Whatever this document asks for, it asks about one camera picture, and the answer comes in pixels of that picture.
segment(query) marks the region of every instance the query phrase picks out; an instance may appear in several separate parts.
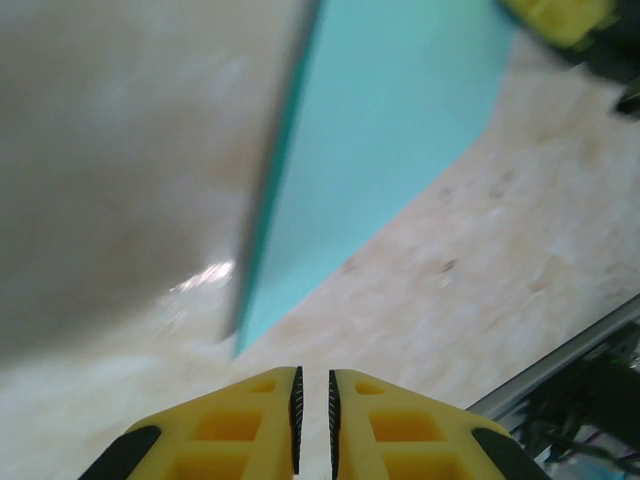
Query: teal sheet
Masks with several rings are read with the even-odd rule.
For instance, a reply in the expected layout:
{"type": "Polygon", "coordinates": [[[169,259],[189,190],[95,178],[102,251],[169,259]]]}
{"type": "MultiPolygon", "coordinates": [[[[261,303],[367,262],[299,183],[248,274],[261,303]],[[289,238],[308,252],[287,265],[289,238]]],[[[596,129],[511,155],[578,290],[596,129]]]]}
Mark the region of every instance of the teal sheet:
{"type": "Polygon", "coordinates": [[[319,21],[237,351],[482,133],[513,33],[492,0],[328,0],[319,21]]]}

